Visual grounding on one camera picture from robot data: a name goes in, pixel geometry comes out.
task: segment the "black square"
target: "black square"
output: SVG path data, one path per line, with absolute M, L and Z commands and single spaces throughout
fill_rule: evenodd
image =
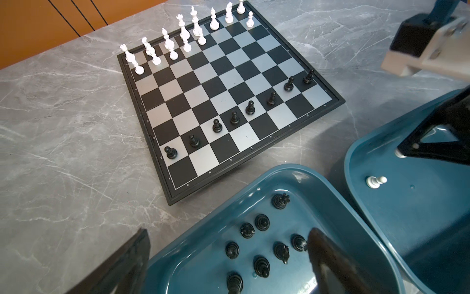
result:
M 239 35 L 242 32 L 246 32 L 245 27 L 243 27 L 240 22 L 236 22 L 234 24 L 226 26 L 225 28 L 232 35 L 232 37 L 235 37 L 236 35 Z
M 172 118 L 174 118 L 177 115 L 182 114 L 183 112 L 191 108 L 183 93 L 168 100 L 166 102 L 166 106 L 168 106 L 168 110 L 170 111 Z
M 185 59 L 185 57 L 184 57 L 184 55 L 183 55 L 183 51 L 181 51 L 181 48 L 176 48 L 176 49 L 175 49 L 175 52 L 178 53 L 178 58 L 176 58 L 176 60 L 172 60 L 172 59 L 170 58 L 170 52 L 165 53 L 165 58 L 166 58 L 166 60 L 168 61 L 168 65 L 175 64 L 175 63 L 177 63 L 178 61 L 181 61 L 181 60 Z
M 254 96 L 253 92 L 250 90 L 250 87 L 248 87 L 245 82 L 231 88 L 228 92 L 237 104 L 240 104 Z
M 266 111 L 270 110 L 270 109 L 273 109 L 274 107 L 278 106 L 279 104 L 282 104 L 284 101 L 282 101 L 282 99 L 279 97 L 279 95 L 276 93 L 276 103 L 274 105 L 269 105 L 267 103 L 267 100 L 269 99 L 269 97 L 271 97 L 271 93 L 272 92 L 275 92 L 273 88 L 270 88 L 264 92 L 262 92 L 261 94 L 258 94 L 256 95 L 256 98 L 258 99 L 258 101 L 261 103 L 261 105 L 264 107 L 264 109 L 266 109 Z
M 294 98 L 286 101 L 286 105 L 296 116 L 296 118 L 299 118 L 313 110 L 313 106 L 307 101 L 307 99 L 305 99 L 302 94 L 299 94 Z
M 256 41 L 269 35 L 269 33 L 262 25 L 252 28 L 248 32 Z
M 280 64 L 290 58 L 290 54 L 282 48 L 282 46 L 277 46 L 276 48 L 269 50 L 268 55 L 274 60 L 276 64 Z
M 165 145 L 180 135 L 172 119 L 156 126 L 153 128 L 153 131 L 155 132 L 155 137 L 157 138 L 159 146 Z
M 238 117 L 240 118 L 240 122 L 236 125 L 234 125 L 230 122 L 230 119 L 232 118 L 232 111 L 236 111 Z M 245 116 L 240 111 L 240 108 L 238 108 L 238 106 L 235 106 L 234 108 L 232 108 L 230 110 L 227 110 L 226 112 L 224 112 L 223 114 L 220 115 L 220 118 L 224 122 L 224 125 L 225 125 L 225 127 L 227 127 L 227 131 L 229 131 L 229 132 L 235 130 L 239 126 L 242 126 L 242 125 L 244 125 L 248 122 L 246 120 Z
M 207 61 L 207 58 L 205 57 L 204 53 L 202 53 L 202 52 L 196 53 L 193 56 L 188 57 L 187 60 L 188 60 L 189 65 L 191 65 L 191 68 L 193 70 L 195 70 L 197 68 L 200 68 L 201 66 L 206 65 L 206 64 L 209 63 L 209 61 Z
M 202 51 L 217 44 L 211 35 L 204 36 L 204 38 L 206 39 L 206 43 L 204 45 L 199 44 L 199 42 L 197 43 Z
M 233 38 L 223 41 L 219 44 L 219 47 L 222 49 L 222 51 L 224 51 L 225 55 L 240 49 L 240 46 Z
M 239 152 L 230 134 L 212 142 L 211 147 L 219 163 L 222 163 Z
M 243 51 L 245 51 L 246 55 L 248 55 L 250 59 L 255 59 L 256 57 L 261 56 L 265 53 L 263 48 L 261 48 L 261 46 L 257 42 L 251 43 L 243 47 Z
M 149 111 L 150 109 L 159 106 L 163 102 L 162 93 L 160 93 L 160 89 L 156 88 L 151 90 L 148 93 L 145 93 L 141 96 L 142 102 L 144 103 L 145 110 Z
M 271 86 L 275 86 L 287 79 L 287 76 L 284 74 L 283 71 L 281 71 L 278 66 L 268 69 L 263 73 L 263 76 L 271 84 Z
M 259 74 L 258 68 L 253 64 L 251 60 L 235 67 L 243 80 L 251 79 L 252 77 Z
M 210 79 L 207 82 L 202 83 L 202 85 L 209 98 L 215 97 L 218 94 L 227 91 L 224 83 L 222 83 L 219 77 Z
M 142 66 L 144 68 L 144 73 L 143 74 L 135 73 L 135 67 L 133 65 L 130 65 L 130 67 L 132 67 L 132 69 L 131 69 L 132 76 L 134 77 L 135 81 L 146 78 L 146 77 L 148 77 L 149 75 L 152 74 L 152 71 L 150 70 L 150 67 L 149 67 L 148 63 L 140 64 L 140 66 Z
M 234 68 L 227 56 L 221 57 L 211 62 L 212 67 L 218 75 L 224 74 Z
M 262 140 L 277 131 L 276 124 L 267 113 L 263 113 L 254 120 L 250 121 L 250 126 L 253 131 L 255 131 L 259 140 Z
M 194 137 L 199 139 L 199 145 L 197 147 L 191 146 L 191 143 L 189 142 L 189 135 L 194 135 Z M 203 129 L 201 129 L 201 126 L 197 126 L 190 130 L 189 132 L 182 134 L 181 135 L 181 140 L 183 141 L 184 147 L 186 147 L 186 150 L 188 151 L 188 154 L 193 153 L 194 151 L 201 149 L 205 145 L 209 144 L 207 141 Z
M 186 156 L 185 158 L 178 160 L 177 162 L 170 165 L 168 167 L 168 171 L 170 171 L 173 184 L 176 188 L 181 187 L 182 185 L 197 177 L 193 163 L 191 162 L 189 156 Z
M 196 116 L 197 122 L 199 122 L 199 124 L 203 124 L 218 115 L 217 110 L 215 110 L 214 105 L 212 105 L 210 100 L 207 100 L 194 107 L 193 113 Z
M 194 72 L 188 72 L 184 76 L 177 78 L 177 81 L 181 87 L 181 90 L 183 90 L 183 93 L 188 92 L 189 90 L 196 88 L 201 84 Z
M 175 79 L 175 75 L 170 67 L 157 71 L 153 74 L 153 77 L 159 87 Z
M 299 72 L 294 76 L 294 85 L 297 89 L 302 93 L 306 90 L 310 89 L 311 87 L 315 86 L 317 83 L 313 80 L 310 84 L 304 83 L 304 77 L 308 75 L 307 72 Z

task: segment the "black plastic piece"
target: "black plastic piece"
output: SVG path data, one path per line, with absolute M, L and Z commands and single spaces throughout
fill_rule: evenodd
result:
M 289 259 L 289 247 L 281 242 L 274 243 L 273 247 L 274 255 L 277 259 L 282 260 L 284 264 L 287 264 L 287 260 Z
M 240 248 L 238 247 L 237 243 L 231 241 L 227 244 L 227 246 L 225 246 L 225 254 L 227 254 L 230 259 L 237 258 L 239 253 Z
M 273 197 L 272 204 L 277 209 L 284 209 L 286 205 L 290 202 L 290 197 L 286 193 L 276 194 Z
M 255 226 L 258 230 L 266 231 L 269 229 L 269 218 L 266 215 L 257 215 L 255 218 Z
M 307 241 L 305 240 L 304 237 L 294 234 L 292 235 L 292 238 L 290 239 L 292 243 L 292 247 L 297 250 L 297 251 L 306 251 L 307 250 Z
M 255 268 L 255 273 L 263 278 L 269 277 L 269 271 L 271 270 L 271 266 L 269 265 L 269 261 L 263 256 L 259 256 L 255 259 L 253 263 L 253 267 Z
M 240 233 L 242 234 L 244 238 L 249 239 L 253 237 L 253 235 L 255 234 L 255 228 L 253 228 L 251 223 L 246 222 L 242 224 L 242 226 L 240 227 Z

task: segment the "captured chess piece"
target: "captured chess piece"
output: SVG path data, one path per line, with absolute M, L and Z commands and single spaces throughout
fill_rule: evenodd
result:
M 280 259 L 284 264 L 287 264 L 287 260 L 289 259 L 289 247 L 281 242 L 274 243 L 274 255 L 277 259 Z
M 236 111 L 232 111 L 232 118 L 230 119 L 230 123 L 232 125 L 238 125 L 240 122 L 240 118 L 238 117 Z
M 277 209 L 284 209 L 286 205 L 290 202 L 290 197 L 286 193 L 276 194 L 273 197 L 272 203 L 273 206 Z
M 199 146 L 201 140 L 199 140 L 199 138 L 197 137 L 194 137 L 193 134 L 190 134 L 189 135 L 189 145 L 191 145 L 192 147 L 196 148 L 197 146 Z
M 245 108 L 246 114 L 252 115 L 255 113 L 254 102 L 252 100 L 248 101 L 248 106 Z
M 313 69 L 311 69 L 309 72 L 308 72 L 308 75 L 306 75 L 304 77 L 304 83 L 305 84 L 311 84 L 313 81 Z
M 257 215 L 255 218 L 255 226 L 260 231 L 269 229 L 269 218 L 266 215 Z
M 290 241 L 292 243 L 292 247 L 294 247 L 295 250 L 299 252 L 307 251 L 307 241 L 304 237 L 295 234 L 292 236 Z
M 284 84 L 284 90 L 286 91 L 292 91 L 294 88 L 294 77 L 290 77 L 289 81 Z
M 263 278 L 269 277 L 269 271 L 271 267 L 269 266 L 269 261 L 263 256 L 258 257 L 255 262 L 253 263 L 253 267 L 255 268 L 255 273 Z
M 246 222 L 240 227 L 240 233 L 242 234 L 243 238 L 249 239 L 255 234 L 255 228 L 253 228 L 251 223 Z
M 169 159 L 174 159 L 176 155 L 178 155 L 178 152 L 176 151 L 176 149 L 170 148 L 168 146 L 165 147 L 165 152 L 166 152 L 166 156 Z
M 212 126 L 212 130 L 216 133 L 220 133 L 222 131 L 222 124 L 219 123 L 218 119 L 214 119 L 214 125 Z

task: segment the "black pawn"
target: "black pawn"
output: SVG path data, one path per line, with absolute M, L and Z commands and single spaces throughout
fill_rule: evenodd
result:
M 252 100 L 248 101 L 248 106 L 245 109 L 246 114 L 254 114 L 255 113 L 255 107 L 253 106 L 254 102 Z
M 306 75 L 306 76 L 304 77 L 304 83 L 305 83 L 305 84 L 308 85 L 308 84 L 310 84 L 312 81 L 313 81 L 313 69 L 311 69 L 311 70 L 309 71 L 308 75 Z
M 214 125 L 212 126 L 212 130 L 216 133 L 220 133 L 222 131 L 222 125 L 219 123 L 218 119 L 214 119 Z
M 166 152 L 166 156 L 169 159 L 174 159 L 176 155 L 178 155 L 178 152 L 176 151 L 176 149 L 170 148 L 168 146 L 165 147 L 165 152 Z
M 240 118 L 236 114 L 236 111 L 232 111 L 232 118 L 230 119 L 230 123 L 232 125 L 237 125 L 240 122 Z
M 267 100 L 268 105 L 273 106 L 276 104 L 276 92 L 272 92 L 271 96 Z
M 292 91 L 294 88 L 294 77 L 290 77 L 289 81 L 284 84 L 284 90 Z
M 199 146 L 199 143 L 201 141 L 199 140 L 199 138 L 196 138 L 194 137 L 193 134 L 189 135 L 189 145 L 193 146 L 194 148 L 196 148 L 197 146 Z

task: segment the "black line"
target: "black line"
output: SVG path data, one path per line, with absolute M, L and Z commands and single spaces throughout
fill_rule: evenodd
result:
M 103 19 L 104 23 L 106 25 L 108 25 L 108 23 L 106 22 L 106 20 L 104 19 L 104 17 L 101 15 L 101 12 L 98 10 L 98 8 L 96 7 L 96 5 L 94 4 L 93 0 L 90 0 L 91 3 L 93 4 L 94 8 L 96 9 L 96 11 L 98 11 L 98 13 L 100 14 L 101 18 Z
M 83 18 L 86 20 L 86 22 L 88 23 L 88 25 L 91 27 L 91 29 L 94 31 L 94 28 L 91 26 L 91 23 L 86 19 L 86 17 L 83 15 L 83 13 L 80 11 L 80 9 L 78 8 L 78 6 L 75 4 L 75 2 L 73 2 L 73 0 L 70 0 L 73 5 L 75 5 L 75 8 L 78 10 L 78 12 L 83 16 Z
M 69 26 L 73 29 L 73 31 L 77 34 L 77 36 L 81 37 L 80 34 L 77 33 L 77 31 L 76 31 L 76 30 L 73 28 L 73 26 L 69 23 L 69 21 L 68 21 L 67 19 L 65 19 L 65 17 L 63 17 L 62 13 L 60 13 L 60 11 L 57 9 L 57 7 L 55 7 L 54 4 L 52 4 L 51 0 L 48 0 L 48 1 L 49 1 L 49 3 L 51 3 L 52 7 L 54 7 L 54 8 L 57 10 L 57 12 L 60 14 L 60 16 L 62 16 L 62 18 L 64 19 L 64 21 L 66 21 L 66 22 L 69 24 Z

